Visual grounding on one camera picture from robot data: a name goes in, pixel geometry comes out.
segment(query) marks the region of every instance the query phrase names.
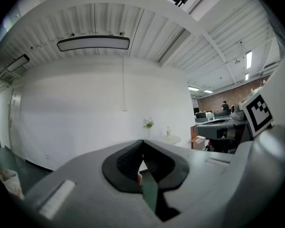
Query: desk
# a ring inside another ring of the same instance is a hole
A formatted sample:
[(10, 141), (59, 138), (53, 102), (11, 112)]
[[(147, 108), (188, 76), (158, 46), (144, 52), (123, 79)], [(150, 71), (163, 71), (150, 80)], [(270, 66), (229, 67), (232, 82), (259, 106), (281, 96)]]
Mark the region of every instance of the desk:
[(181, 137), (171, 135), (171, 137), (168, 138), (166, 135), (160, 135), (160, 136), (151, 137), (149, 140), (156, 140), (156, 141), (168, 143), (168, 144), (176, 144), (181, 141)]

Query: white ceiling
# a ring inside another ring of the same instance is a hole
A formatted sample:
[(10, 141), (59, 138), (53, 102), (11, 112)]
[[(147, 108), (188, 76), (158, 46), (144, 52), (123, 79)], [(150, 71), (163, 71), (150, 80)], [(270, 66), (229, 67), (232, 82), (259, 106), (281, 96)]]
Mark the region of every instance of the white ceiling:
[[(32, 0), (26, 0), (28, 7), (24, 7), (24, 1), (19, 3), (22, 13), (43, 0), (37, 0), (35, 4)], [(28, 55), (30, 62), (17, 69), (15, 74), (18, 76), (32, 67), (61, 58), (117, 55), (116, 49), (104, 48), (60, 52), (56, 43), (73, 33), (81, 36), (119, 35), (125, 32), (124, 36), (131, 40), (129, 49), (123, 52), (125, 55), (183, 70), (188, 84), (200, 89), (191, 92), (192, 97), (199, 98), (205, 95), (205, 89), (215, 92), (241, 83), (245, 73), (257, 77), (266, 65), (280, 60), (267, 15), (257, 0), (218, 0), (203, 14), (204, 3), (208, 5), (207, 0), (201, 0), (196, 6), (203, 35), (190, 34), (178, 25), (178, 21), (173, 22), (160, 13), (133, 5), (90, 3), (66, 6), (37, 20), (28, 20), (17, 33), (11, 30), (0, 48), (0, 68), (7, 67), (23, 54)], [(24, 21), (26, 17), (24, 15), (20, 20)], [(252, 67), (246, 69), (245, 53), (249, 50), (253, 51)], [(12, 77), (5, 72), (0, 78), (4, 76)]]

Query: hanging cord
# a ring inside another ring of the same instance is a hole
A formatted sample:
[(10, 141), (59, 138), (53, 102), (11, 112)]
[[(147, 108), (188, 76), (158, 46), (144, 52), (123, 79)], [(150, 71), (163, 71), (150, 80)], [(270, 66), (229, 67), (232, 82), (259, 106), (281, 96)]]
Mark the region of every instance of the hanging cord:
[(127, 111), (127, 107), (125, 105), (125, 93), (124, 93), (124, 55), (117, 49), (119, 55), (122, 57), (122, 69), (123, 69), (123, 111)]
[(240, 42), (239, 44), (240, 44), (240, 46), (241, 46), (242, 48), (244, 48), (244, 49), (246, 50), (246, 52), (248, 51), (248, 50), (246, 49), (246, 47), (244, 47), (244, 46), (242, 45), (242, 42)]

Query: green floor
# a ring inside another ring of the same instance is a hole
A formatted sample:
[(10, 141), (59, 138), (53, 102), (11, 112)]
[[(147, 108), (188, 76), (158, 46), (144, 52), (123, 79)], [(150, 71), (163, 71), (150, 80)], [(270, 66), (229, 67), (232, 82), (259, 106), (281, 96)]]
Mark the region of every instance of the green floor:
[(23, 159), (14, 155), (8, 148), (0, 148), (0, 169), (2, 168), (10, 169), (18, 173), (24, 196), (31, 187), (49, 174), (49, 172), (25, 162)]
[(153, 212), (155, 212), (158, 184), (149, 172), (142, 174), (142, 192), (143, 192), (143, 199), (149, 205), (150, 209), (152, 209)]

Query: computer monitor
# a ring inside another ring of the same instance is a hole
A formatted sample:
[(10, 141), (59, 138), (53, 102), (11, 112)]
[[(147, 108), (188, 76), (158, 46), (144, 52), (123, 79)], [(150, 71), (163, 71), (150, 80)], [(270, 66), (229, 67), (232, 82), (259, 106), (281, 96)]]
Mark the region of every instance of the computer monitor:
[(206, 118), (206, 112), (196, 113), (196, 118)]
[(199, 112), (200, 112), (200, 109), (199, 109), (198, 107), (194, 107), (194, 108), (193, 108), (193, 111), (194, 111), (194, 114), (196, 114), (196, 113), (199, 113)]

